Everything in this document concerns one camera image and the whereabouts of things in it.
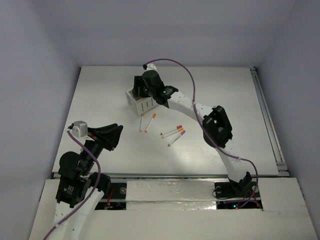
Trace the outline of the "orange capped white marker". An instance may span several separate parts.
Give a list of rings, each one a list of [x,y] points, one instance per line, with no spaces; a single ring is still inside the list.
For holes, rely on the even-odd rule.
[[[150,126],[151,126],[151,123],[152,123],[153,120],[156,118],[156,115],[157,115],[156,113],[154,113],[154,114],[152,115],[151,119],[149,120],[149,122],[148,122],[148,124],[147,124],[147,126],[146,126],[146,128],[145,128],[145,130],[144,130],[145,133],[148,132],[148,130],[149,130]]]

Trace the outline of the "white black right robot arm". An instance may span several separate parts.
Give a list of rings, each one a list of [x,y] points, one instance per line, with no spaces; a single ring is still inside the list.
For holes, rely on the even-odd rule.
[[[250,198],[257,185],[245,167],[247,159],[238,155],[232,143],[232,126],[225,109],[196,103],[177,88],[165,85],[156,71],[134,77],[133,97],[150,98],[160,106],[176,110],[197,121],[205,142],[216,149],[226,170],[229,182],[217,194],[224,198]]]

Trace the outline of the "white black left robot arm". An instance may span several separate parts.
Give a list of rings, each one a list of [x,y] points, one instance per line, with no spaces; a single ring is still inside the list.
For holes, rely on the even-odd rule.
[[[113,151],[123,126],[116,123],[91,128],[84,121],[67,127],[67,135],[81,152],[65,152],[59,160],[59,184],[56,193],[52,229],[46,240],[80,240],[99,201],[114,195],[111,178],[102,173],[98,157],[103,150]]]

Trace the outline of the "white slotted stationery organizer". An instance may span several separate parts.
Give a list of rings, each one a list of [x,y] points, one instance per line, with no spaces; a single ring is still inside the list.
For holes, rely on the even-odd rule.
[[[135,111],[138,117],[141,117],[142,114],[145,114],[158,106],[152,97],[134,97],[131,89],[126,90],[125,95],[128,105]]]

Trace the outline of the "peach capped white marker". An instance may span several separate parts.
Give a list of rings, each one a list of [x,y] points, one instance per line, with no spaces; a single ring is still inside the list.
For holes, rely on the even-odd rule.
[[[140,116],[140,122],[139,122],[139,132],[143,132],[143,119],[144,119],[144,113],[141,114]]]

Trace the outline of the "pink capped white marker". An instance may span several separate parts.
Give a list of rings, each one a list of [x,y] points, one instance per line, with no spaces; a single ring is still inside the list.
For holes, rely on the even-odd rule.
[[[172,128],[172,129],[165,130],[165,131],[161,132],[160,135],[163,136],[163,135],[165,135],[165,134],[171,133],[171,132],[173,132],[173,131],[175,131],[175,130],[178,130],[178,129],[180,129],[180,128],[182,128],[182,125],[178,125],[178,126],[175,126],[175,127]]]

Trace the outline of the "yellow capped white marker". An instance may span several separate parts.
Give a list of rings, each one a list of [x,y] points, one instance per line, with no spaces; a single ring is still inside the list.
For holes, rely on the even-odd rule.
[[[168,137],[170,137],[170,136],[172,136],[174,134],[182,132],[183,130],[184,130],[183,128],[175,129],[174,131],[171,131],[169,133],[166,133],[166,134],[162,135],[161,138],[162,139],[168,138]]]

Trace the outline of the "magenta capped white marker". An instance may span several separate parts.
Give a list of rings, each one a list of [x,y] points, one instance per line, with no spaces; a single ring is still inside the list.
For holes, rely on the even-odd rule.
[[[182,130],[182,131],[179,133],[178,136],[176,136],[172,141],[170,141],[170,142],[168,143],[167,146],[168,146],[168,147],[172,146],[180,137],[183,136],[183,134],[184,134],[185,132],[186,132],[185,130]]]

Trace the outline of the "white foam front board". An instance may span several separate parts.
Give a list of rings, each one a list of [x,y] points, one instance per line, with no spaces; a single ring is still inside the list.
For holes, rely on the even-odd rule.
[[[128,180],[124,210],[97,210],[96,193],[76,214],[56,203],[56,179],[44,185],[32,240],[315,240],[295,178],[261,178],[261,208],[218,209],[215,179]]]

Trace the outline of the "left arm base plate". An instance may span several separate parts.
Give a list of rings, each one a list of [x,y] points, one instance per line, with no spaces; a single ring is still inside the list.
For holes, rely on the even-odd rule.
[[[126,210],[127,201],[127,183],[126,182],[112,182],[110,190],[98,202],[95,210]]]

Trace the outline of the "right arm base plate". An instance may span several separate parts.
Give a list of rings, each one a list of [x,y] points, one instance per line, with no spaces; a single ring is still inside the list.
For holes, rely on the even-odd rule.
[[[230,182],[215,182],[213,196],[218,200],[227,200],[234,198],[248,198],[252,195],[256,187],[256,182],[251,182],[249,186],[244,190],[236,190]]]

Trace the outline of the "aluminium side rail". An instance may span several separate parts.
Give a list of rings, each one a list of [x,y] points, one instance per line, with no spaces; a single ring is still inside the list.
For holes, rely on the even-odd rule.
[[[273,121],[272,121],[272,118],[270,115],[270,111],[268,109],[268,105],[267,105],[267,102],[266,102],[266,99],[265,99],[265,96],[264,96],[264,93],[262,90],[262,86],[261,86],[261,83],[259,80],[257,68],[255,66],[251,67],[250,73],[251,73],[252,81],[253,81],[254,88],[255,88],[255,91],[257,94],[260,109],[262,112],[262,117],[263,117],[266,131],[268,134],[271,149],[273,152],[273,158],[274,158],[274,161],[275,161],[275,164],[277,167],[278,177],[289,178],[290,172],[288,170],[285,158],[283,156],[280,142],[279,142],[278,136],[275,131],[275,127],[274,127],[274,124],[273,124]]]

